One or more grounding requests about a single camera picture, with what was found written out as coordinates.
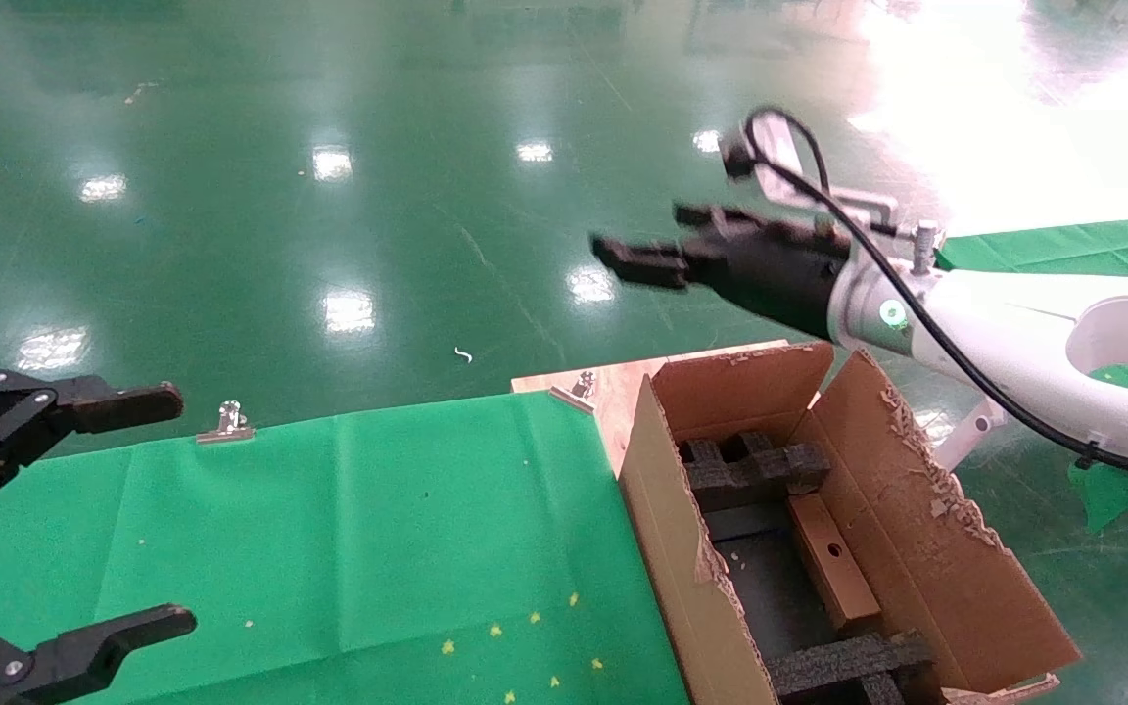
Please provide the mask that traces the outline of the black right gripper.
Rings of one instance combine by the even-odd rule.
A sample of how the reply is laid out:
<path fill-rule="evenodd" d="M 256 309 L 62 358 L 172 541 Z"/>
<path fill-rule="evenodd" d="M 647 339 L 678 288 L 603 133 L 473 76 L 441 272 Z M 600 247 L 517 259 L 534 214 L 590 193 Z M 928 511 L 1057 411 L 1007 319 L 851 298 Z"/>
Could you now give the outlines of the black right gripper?
<path fill-rule="evenodd" d="M 686 259 L 677 244 L 626 244 L 590 236 L 590 250 L 624 284 L 684 290 L 711 287 L 722 299 L 816 340 L 832 340 L 828 308 L 851 257 L 851 236 L 820 235 L 793 220 L 769 220 L 717 205 L 673 205 L 693 229 Z"/>

